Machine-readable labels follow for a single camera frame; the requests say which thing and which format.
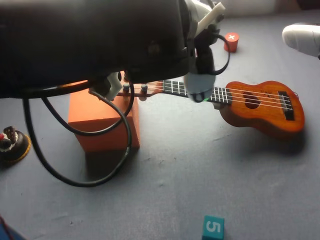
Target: blue block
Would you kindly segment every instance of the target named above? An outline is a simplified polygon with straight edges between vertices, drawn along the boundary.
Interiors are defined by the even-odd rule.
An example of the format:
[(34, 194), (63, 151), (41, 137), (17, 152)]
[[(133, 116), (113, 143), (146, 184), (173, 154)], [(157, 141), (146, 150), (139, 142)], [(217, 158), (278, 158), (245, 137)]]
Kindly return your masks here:
[(223, 240), (224, 228), (224, 218), (204, 216), (202, 240)]

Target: ukulele neck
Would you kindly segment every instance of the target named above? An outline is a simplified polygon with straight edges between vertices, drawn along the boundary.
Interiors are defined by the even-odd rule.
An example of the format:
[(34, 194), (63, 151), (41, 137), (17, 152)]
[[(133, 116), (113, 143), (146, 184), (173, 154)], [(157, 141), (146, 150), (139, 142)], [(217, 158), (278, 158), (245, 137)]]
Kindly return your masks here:
[[(179, 81), (163, 81), (163, 93), (185, 98), (188, 97), (185, 84)], [(206, 100), (206, 102), (217, 104), (231, 104), (232, 95), (225, 87), (214, 87), (211, 96)]]

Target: gray table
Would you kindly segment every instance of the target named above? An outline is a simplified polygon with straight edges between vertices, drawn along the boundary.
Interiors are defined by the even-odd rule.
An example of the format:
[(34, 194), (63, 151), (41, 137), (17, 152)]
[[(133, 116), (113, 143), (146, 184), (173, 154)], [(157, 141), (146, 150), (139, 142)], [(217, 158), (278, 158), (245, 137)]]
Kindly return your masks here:
[[(281, 35), (287, 25), (319, 20), (320, 11), (226, 19), (221, 31), (235, 31), (240, 40), (216, 85), (288, 85), (304, 107), (300, 140), (274, 141), (228, 125), (210, 103), (159, 94), (139, 103), (140, 150), (112, 181), (90, 189), (68, 186), (31, 150), (0, 172), (0, 213), (30, 240), (199, 240), (204, 215), (225, 218), (226, 240), (319, 239), (319, 60), (285, 46)], [(222, 43), (214, 46), (214, 57), (221, 67)], [(69, 97), (50, 100), (67, 119)], [(44, 104), (32, 100), (31, 106), (44, 154), (63, 174), (91, 179), (92, 169), (111, 161), (86, 162), (74, 135)], [(2, 128), (26, 131), (20, 100), (3, 99), (0, 110)]]

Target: small guitar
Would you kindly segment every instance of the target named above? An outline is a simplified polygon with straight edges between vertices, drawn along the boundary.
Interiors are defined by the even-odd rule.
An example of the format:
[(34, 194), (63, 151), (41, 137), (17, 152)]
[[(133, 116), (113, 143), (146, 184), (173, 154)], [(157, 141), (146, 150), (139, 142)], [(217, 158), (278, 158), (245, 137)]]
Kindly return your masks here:
[[(135, 97), (170, 94), (188, 97), (183, 82), (165, 80), (134, 85)], [(125, 83), (118, 96), (130, 96)], [(277, 139), (289, 139), (301, 132), (305, 115), (298, 95), (286, 85), (266, 81), (248, 85), (233, 81), (226, 87), (214, 87), (207, 102), (219, 109), (223, 119), (235, 127), (253, 127)]]

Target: sound hole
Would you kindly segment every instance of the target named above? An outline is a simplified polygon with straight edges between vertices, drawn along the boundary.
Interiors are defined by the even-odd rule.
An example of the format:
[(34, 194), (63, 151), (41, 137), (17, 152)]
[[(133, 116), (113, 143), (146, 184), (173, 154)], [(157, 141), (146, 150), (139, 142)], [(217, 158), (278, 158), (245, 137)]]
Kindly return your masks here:
[(261, 103), (251, 92), (245, 91), (243, 93), (243, 97), (245, 98), (244, 104), (248, 109), (256, 109)]

